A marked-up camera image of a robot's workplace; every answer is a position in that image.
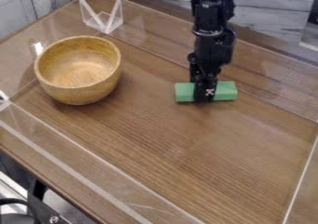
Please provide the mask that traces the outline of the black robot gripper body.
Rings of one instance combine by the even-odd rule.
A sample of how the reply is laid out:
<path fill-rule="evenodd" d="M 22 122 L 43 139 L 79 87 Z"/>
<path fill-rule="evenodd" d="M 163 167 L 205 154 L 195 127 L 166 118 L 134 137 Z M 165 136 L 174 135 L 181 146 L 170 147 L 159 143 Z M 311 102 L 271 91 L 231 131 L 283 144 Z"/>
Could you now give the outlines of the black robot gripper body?
<path fill-rule="evenodd" d="M 233 28 L 225 28 L 219 35 L 197 35 L 194 51 L 189 54 L 189 63 L 197 62 L 201 74 L 221 73 L 221 67 L 233 60 L 237 33 Z"/>

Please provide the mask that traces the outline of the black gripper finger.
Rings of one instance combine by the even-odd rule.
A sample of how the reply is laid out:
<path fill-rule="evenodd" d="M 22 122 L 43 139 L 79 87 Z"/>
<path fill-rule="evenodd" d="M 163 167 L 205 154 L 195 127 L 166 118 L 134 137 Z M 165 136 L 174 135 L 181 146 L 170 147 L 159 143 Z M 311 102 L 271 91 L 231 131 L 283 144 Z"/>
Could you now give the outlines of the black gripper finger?
<path fill-rule="evenodd" d="M 199 103 L 211 102 L 217 93 L 218 78 L 199 74 L 195 76 L 194 84 L 194 100 Z"/>
<path fill-rule="evenodd" d="M 190 83 L 195 83 L 198 76 L 201 75 L 201 69 L 197 62 L 190 62 Z"/>

